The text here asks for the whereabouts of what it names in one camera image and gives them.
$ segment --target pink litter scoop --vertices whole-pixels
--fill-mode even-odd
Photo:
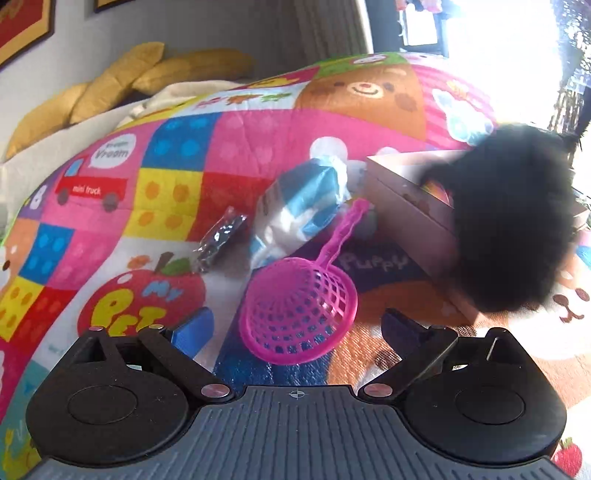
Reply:
[[[253,277],[239,320],[253,355],[276,365],[302,364],[342,340],[357,313],[357,289],[332,262],[369,205],[353,203],[316,261],[284,258]]]

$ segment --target window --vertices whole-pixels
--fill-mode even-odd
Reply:
[[[441,15],[433,15],[427,10],[418,12],[414,4],[400,12],[404,50],[447,55],[445,26]]]

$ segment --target litter scoop handle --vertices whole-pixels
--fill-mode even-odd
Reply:
[[[369,210],[371,203],[365,199],[357,199],[340,221],[330,240],[324,244],[316,264],[321,268],[327,268],[339,256],[340,248],[353,233],[353,228],[359,223],[361,217]]]

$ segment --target printed strawberry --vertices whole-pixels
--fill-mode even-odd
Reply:
[[[560,441],[560,450],[554,454],[552,461],[568,476],[574,477],[583,465],[583,453],[573,443],[573,439],[568,437]]]

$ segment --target framed picture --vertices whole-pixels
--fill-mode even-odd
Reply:
[[[116,7],[117,5],[131,1],[132,0],[95,0],[95,12],[102,12],[108,8]]]
[[[56,0],[8,0],[0,8],[0,69],[53,35]]]

